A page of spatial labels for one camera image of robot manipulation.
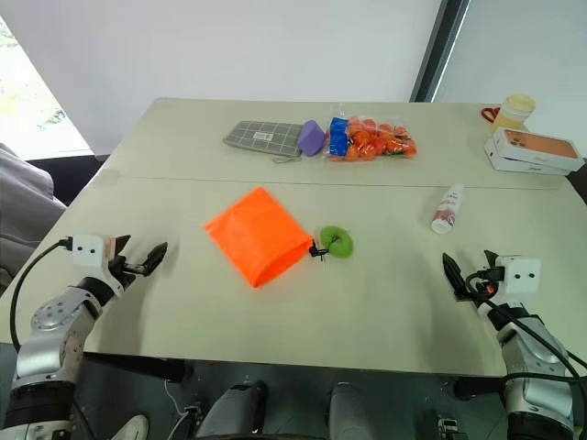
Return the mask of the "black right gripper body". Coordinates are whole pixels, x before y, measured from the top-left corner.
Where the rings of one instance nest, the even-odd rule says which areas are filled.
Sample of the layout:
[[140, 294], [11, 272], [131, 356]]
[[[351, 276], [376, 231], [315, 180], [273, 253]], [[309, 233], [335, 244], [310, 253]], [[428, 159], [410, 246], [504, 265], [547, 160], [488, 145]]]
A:
[[499, 282], [504, 280], [504, 267], [481, 269], [465, 279], [456, 288], [456, 299], [471, 301], [475, 305], [491, 300], [498, 292]]

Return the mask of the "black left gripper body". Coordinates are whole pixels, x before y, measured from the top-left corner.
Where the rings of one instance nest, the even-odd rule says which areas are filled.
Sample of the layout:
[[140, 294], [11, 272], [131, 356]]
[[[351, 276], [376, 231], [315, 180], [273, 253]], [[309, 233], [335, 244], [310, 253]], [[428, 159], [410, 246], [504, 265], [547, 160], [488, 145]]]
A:
[[128, 288], [137, 276], [149, 276], [148, 270], [144, 265], [128, 263], [127, 258], [122, 255], [116, 255], [108, 263], [108, 269], [123, 288]]

